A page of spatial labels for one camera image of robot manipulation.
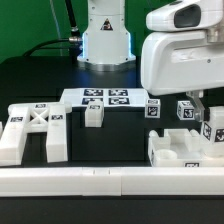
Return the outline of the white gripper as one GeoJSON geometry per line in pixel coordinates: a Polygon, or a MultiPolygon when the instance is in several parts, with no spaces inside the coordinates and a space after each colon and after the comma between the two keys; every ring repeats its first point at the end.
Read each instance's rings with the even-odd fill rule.
{"type": "Polygon", "coordinates": [[[175,0],[146,16],[141,85],[153,95],[187,92],[198,122],[205,89],[224,86],[224,0],[175,0]]]}

